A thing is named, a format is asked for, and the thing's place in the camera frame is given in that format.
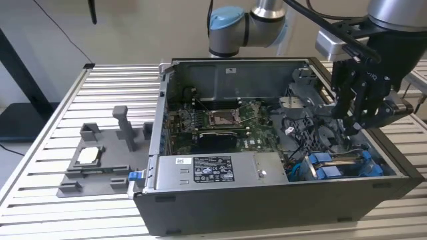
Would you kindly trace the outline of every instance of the aluminum rail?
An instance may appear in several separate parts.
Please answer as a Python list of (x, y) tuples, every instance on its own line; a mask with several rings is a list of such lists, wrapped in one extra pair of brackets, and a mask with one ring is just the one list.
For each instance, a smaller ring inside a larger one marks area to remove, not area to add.
[[(427, 75), (427, 62), (415, 71)], [(155, 118), (159, 85), (158, 65), (96, 65), (93, 70), (83, 71), (0, 192), (1, 240), (155, 240), (127, 195), (57, 198), (56, 193), (83, 123), (96, 122), (101, 129), (119, 129), (112, 110), (116, 105), (127, 105), (128, 119), (142, 128)], [(412, 115), (382, 130), (427, 178), (426, 124)], [(403, 199), (382, 203), (358, 223), (171, 237), (182, 238), (427, 239), (427, 182)]]

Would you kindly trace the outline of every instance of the barcode sticker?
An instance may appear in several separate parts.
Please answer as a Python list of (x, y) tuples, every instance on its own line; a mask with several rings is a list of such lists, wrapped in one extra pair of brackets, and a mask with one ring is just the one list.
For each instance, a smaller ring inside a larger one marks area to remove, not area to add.
[(176, 165), (191, 165), (192, 162), (194, 162), (194, 159), (191, 157), (176, 158)]

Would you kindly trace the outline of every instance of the black stand pole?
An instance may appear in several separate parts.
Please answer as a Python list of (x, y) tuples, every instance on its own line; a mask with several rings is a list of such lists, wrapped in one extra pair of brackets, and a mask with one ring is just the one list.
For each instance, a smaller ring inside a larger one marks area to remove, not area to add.
[(57, 104), (51, 104), (0, 29), (0, 61), (31, 103), (12, 104), (0, 115), (0, 142), (35, 141)]

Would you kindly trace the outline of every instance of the white wall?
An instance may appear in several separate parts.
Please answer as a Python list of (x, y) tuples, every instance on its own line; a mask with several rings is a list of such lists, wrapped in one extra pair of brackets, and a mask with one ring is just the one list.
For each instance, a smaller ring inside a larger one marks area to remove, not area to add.
[[(210, 55), (210, 0), (97, 0), (97, 25), (92, 25), (87, 0), (37, 1), (97, 64), (156, 64), (162, 59)], [(366, 12), (367, 2), (314, 0), (312, 4), (324, 13), (358, 16)], [(254, 4), (255, 0), (215, 0), (215, 8), (236, 5), (250, 10)], [(59, 102), (88, 60), (32, 0), (0, 0), (0, 27), (47, 98)], [(318, 31), (299, 15), (287, 56), (318, 56)], [(242, 57), (275, 55), (275, 48), (240, 50)], [(7, 75), (0, 68), (1, 84), (12, 88), (0, 88), (0, 106), (27, 101)]]

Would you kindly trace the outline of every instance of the label sticker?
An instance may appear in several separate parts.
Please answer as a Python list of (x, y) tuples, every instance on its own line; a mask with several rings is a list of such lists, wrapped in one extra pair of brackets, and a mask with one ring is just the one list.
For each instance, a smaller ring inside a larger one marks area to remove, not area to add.
[(195, 157), (194, 181), (198, 184), (235, 182), (232, 157)]
[(191, 165), (192, 164), (192, 158), (186, 157), (186, 158), (176, 158), (176, 165)]

